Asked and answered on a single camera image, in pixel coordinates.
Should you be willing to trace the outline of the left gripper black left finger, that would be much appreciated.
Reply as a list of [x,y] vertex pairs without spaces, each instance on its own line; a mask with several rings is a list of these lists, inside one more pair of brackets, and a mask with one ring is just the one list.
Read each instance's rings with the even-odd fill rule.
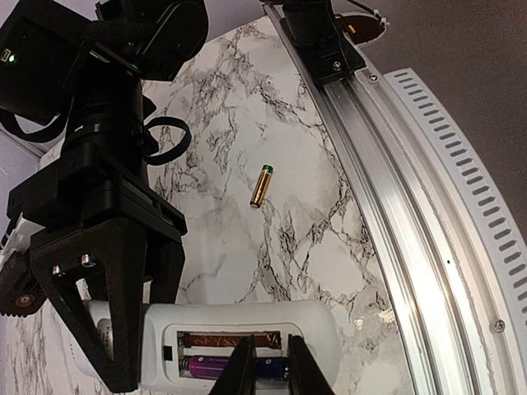
[[242,337],[210,391],[210,395],[255,395],[255,337]]

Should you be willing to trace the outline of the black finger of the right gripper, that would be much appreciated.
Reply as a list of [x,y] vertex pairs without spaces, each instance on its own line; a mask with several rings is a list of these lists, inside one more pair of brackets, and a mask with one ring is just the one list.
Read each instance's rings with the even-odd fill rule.
[[184,248],[173,240],[151,242],[147,246],[146,275],[152,279],[149,302],[173,304],[184,269]]
[[[139,335],[147,232],[135,221],[113,218],[90,229],[44,230],[30,239],[30,268],[87,359],[114,393],[138,388]],[[77,289],[107,302],[113,347],[103,343]]]

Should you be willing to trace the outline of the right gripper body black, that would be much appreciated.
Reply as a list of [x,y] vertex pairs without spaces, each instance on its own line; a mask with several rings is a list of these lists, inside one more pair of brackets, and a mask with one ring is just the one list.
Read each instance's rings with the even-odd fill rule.
[[100,247],[123,241],[181,244],[184,215],[150,188],[147,159],[70,151],[8,195],[7,217],[38,229],[33,247]]

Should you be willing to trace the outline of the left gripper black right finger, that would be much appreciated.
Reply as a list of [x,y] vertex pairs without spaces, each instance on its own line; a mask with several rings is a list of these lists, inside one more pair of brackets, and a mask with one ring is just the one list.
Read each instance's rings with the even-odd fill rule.
[[334,395],[303,337],[289,336],[287,366],[290,394]]

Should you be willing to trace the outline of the white remote control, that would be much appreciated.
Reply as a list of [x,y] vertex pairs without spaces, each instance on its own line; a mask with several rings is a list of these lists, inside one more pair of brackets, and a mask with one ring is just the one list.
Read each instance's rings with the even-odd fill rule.
[[88,300],[70,335],[77,368],[113,393],[328,394],[341,362],[315,300],[146,304],[129,325]]

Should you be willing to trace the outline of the gold battery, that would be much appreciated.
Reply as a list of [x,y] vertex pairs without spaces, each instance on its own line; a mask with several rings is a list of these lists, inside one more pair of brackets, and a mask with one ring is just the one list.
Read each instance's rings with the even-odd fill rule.
[[252,207],[261,207],[266,193],[268,191],[268,186],[270,185],[271,178],[274,173],[274,168],[271,165],[264,165],[260,175],[259,179],[254,187],[254,191],[252,194],[252,197],[250,199],[250,205]]

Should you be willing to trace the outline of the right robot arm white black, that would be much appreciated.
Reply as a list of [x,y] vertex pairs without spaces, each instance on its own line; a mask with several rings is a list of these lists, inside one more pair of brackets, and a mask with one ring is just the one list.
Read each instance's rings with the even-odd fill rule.
[[185,121],[156,116],[142,83],[175,79],[208,14],[201,1],[102,1],[96,15],[20,1],[1,28],[2,127],[25,142],[63,137],[59,158],[9,193],[1,312],[49,301],[106,387],[130,393],[142,302],[175,301],[187,232],[147,169],[192,141]]

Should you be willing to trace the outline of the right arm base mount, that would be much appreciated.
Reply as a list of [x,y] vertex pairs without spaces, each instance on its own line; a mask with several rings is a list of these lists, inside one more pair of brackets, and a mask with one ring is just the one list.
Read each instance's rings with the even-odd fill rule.
[[338,28],[330,1],[285,1],[290,41],[316,86],[350,77],[366,61]]

